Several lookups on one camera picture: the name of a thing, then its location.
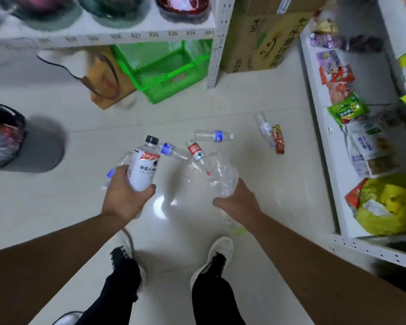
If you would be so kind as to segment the person's left hand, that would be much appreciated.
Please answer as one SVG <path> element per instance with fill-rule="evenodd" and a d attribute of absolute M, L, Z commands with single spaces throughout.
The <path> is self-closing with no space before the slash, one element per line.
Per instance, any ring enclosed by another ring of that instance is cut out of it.
<path fill-rule="evenodd" d="M 135 200 L 136 191 L 129 184 L 127 170 L 127 165 L 116 169 L 106 191 L 100 214 L 114 220 L 115 223 L 120 224 L 122 227 L 135 219 L 146 204 L 146 202 L 137 202 Z"/>

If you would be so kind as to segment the clear plastic bottle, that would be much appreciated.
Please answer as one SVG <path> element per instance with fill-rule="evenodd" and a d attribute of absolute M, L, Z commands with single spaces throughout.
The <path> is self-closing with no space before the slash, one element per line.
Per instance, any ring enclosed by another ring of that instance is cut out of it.
<path fill-rule="evenodd" d="M 219 197 L 233 195 L 238 184 L 238 170 L 234 167 L 227 156 L 220 152 L 208 155 L 210 172 L 210 184 Z"/>

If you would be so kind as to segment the white bottle with black cap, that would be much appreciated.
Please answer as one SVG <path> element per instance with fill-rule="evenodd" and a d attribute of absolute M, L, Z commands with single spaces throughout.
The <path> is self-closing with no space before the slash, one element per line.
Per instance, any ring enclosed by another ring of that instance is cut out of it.
<path fill-rule="evenodd" d="M 161 155 L 158 138 L 148 135 L 144 145 L 134 148 L 127 170 L 129 184 L 134 191 L 145 191 L 153 181 Z"/>

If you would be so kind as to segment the clear bottle with blue label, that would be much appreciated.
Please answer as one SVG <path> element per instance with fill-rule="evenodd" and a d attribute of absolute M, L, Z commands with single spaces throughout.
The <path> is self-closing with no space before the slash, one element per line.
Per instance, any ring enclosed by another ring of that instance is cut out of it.
<path fill-rule="evenodd" d="M 200 142 L 226 142 L 234 139 L 234 135 L 223 130 L 195 130 L 194 140 Z"/>
<path fill-rule="evenodd" d="M 176 160 L 180 160 L 182 162 L 191 161 L 191 154 L 189 153 L 188 150 L 184 150 L 170 143 L 159 142 L 158 149 L 160 153 L 163 154 L 164 156 L 168 156 Z"/>
<path fill-rule="evenodd" d="M 106 181 L 106 183 L 102 186 L 102 190 L 103 190 L 103 191 L 106 191 L 106 190 L 108 189 L 108 187 L 109 187 L 109 185 L 110 185 L 110 182 L 111 182 L 111 180 L 112 180 L 112 177 L 113 177 L 114 173 L 116 172 L 116 169 L 117 169 L 118 167 L 120 167 L 120 166 L 129 165 L 129 164 L 131 163 L 131 158 L 132 158 L 133 154 L 134 154 L 134 153 L 133 153 L 133 152 L 130 152 L 130 151 L 125 152 L 124 155 L 122 155 L 122 156 L 119 158 L 119 161 L 116 162 L 116 164 L 114 164 L 114 166 L 109 170 L 109 172 L 108 172 L 107 175 L 106 175 L 107 181 Z"/>

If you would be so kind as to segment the person's right forearm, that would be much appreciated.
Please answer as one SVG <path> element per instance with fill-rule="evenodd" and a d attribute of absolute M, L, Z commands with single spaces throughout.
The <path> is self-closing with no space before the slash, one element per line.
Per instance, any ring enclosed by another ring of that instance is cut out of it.
<path fill-rule="evenodd" d="M 406 325 L 406 293 L 257 212 L 244 220 L 315 325 Z"/>

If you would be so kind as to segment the person's left white shoe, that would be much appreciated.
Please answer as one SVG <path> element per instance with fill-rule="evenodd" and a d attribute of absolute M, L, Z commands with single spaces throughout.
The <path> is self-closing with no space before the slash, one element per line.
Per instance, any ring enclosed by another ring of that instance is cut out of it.
<path fill-rule="evenodd" d="M 140 293 L 146 282 L 146 271 L 133 256 L 134 245 L 129 231 L 126 228 L 119 230 L 119 232 L 113 236 L 111 241 L 113 251 L 110 253 L 110 257 L 113 269 L 118 265 L 119 257 L 135 261 L 139 268 L 139 286 L 136 292 Z"/>

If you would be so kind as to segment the person's left leg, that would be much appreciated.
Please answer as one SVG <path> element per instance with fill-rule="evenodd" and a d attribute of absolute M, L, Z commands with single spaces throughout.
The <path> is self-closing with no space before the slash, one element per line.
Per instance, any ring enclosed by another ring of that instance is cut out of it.
<path fill-rule="evenodd" d="M 129 325 L 140 285 L 138 263 L 134 259 L 122 258 L 105 280 L 100 296 L 75 325 Z"/>

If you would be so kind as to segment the black trash bin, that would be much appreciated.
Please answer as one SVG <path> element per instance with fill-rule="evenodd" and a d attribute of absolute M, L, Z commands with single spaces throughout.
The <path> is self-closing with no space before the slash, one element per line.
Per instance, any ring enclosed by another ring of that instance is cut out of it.
<path fill-rule="evenodd" d="M 0 169 L 16 159 L 27 136 L 26 119 L 18 111 L 0 104 Z"/>

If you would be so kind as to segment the yellow plastic bag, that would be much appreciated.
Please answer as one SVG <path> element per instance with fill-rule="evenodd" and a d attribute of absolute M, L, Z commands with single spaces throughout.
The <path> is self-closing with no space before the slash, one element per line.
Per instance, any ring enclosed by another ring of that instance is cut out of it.
<path fill-rule="evenodd" d="M 406 234 L 406 174 L 369 178 L 354 218 L 371 235 Z"/>

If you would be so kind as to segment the brown cardboard box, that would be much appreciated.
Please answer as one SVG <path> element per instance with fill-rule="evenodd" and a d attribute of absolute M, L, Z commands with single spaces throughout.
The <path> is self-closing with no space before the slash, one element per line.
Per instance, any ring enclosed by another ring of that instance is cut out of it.
<path fill-rule="evenodd" d="M 327 0 L 236 0 L 221 67 L 228 73 L 269 70 Z"/>

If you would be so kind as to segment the red orange snack packet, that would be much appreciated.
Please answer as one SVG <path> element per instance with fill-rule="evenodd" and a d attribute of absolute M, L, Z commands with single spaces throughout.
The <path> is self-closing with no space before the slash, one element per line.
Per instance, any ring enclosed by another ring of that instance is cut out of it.
<path fill-rule="evenodd" d="M 349 65 L 346 66 L 334 65 L 331 66 L 330 68 L 319 67 L 319 75 L 322 85 L 337 82 L 353 82 L 355 80 L 355 76 Z"/>

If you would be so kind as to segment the purple white snack packet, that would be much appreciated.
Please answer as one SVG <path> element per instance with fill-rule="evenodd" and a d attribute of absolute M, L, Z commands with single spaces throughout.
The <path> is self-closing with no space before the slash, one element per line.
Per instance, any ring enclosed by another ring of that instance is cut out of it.
<path fill-rule="evenodd" d="M 332 67 L 341 66 L 341 61 L 336 50 L 317 52 L 316 59 L 319 62 L 319 66 L 326 71 L 329 71 Z"/>

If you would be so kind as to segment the purple candy packet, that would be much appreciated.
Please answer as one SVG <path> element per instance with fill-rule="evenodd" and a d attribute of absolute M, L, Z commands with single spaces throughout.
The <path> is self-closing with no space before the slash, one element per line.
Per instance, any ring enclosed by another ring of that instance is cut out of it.
<path fill-rule="evenodd" d="M 309 43 L 312 47 L 325 49 L 344 49 L 347 40 L 339 33 L 316 33 L 309 35 Z"/>

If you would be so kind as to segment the red bowl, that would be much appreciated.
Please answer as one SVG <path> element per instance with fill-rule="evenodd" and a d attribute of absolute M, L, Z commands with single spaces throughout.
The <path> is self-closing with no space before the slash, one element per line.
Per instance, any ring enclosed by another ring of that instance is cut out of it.
<path fill-rule="evenodd" d="M 178 16 L 200 16 L 204 14 L 211 0 L 155 0 L 158 8 L 167 14 Z"/>

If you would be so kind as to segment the pink bowl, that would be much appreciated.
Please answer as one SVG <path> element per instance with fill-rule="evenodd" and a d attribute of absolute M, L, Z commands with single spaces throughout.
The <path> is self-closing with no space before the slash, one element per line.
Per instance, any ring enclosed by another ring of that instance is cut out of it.
<path fill-rule="evenodd" d="M 74 0 L 12 0 L 19 8 L 35 14 L 50 14 L 63 10 Z"/>

